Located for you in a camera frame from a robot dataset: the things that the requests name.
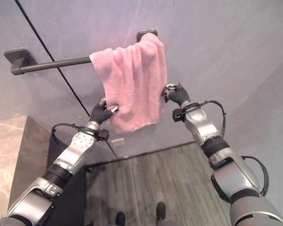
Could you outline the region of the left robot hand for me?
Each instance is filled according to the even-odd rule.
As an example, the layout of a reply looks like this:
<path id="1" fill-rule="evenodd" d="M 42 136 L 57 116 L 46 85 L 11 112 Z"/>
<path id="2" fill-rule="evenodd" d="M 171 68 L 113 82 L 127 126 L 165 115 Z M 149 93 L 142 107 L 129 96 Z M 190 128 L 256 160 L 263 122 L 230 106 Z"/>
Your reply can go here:
<path id="1" fill-rule="evenodd" d="M 107 109 L 106 98 L 101 98 L 93 107 L 89 121 L 93 121 L 101 125 L 107 121 L 113 114 L 119 110 L 119 106 L 115 105 L 111 109 Z"/>

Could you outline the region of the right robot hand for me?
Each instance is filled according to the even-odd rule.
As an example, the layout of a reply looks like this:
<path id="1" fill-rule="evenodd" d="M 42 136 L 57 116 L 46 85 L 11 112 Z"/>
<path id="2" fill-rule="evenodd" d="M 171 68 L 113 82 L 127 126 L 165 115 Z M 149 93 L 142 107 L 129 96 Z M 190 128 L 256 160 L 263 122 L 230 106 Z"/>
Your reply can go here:
<path id="1" fill-rule="evenodd" d="M 179 83 L 167 84 L 163 88 L 161 96 L 164 97 L 166 103 L 169 100 L 177 103 L 179 106 L 182 106 L 184 103 L 190 103 L 190 98 L 187 91 Z"/>

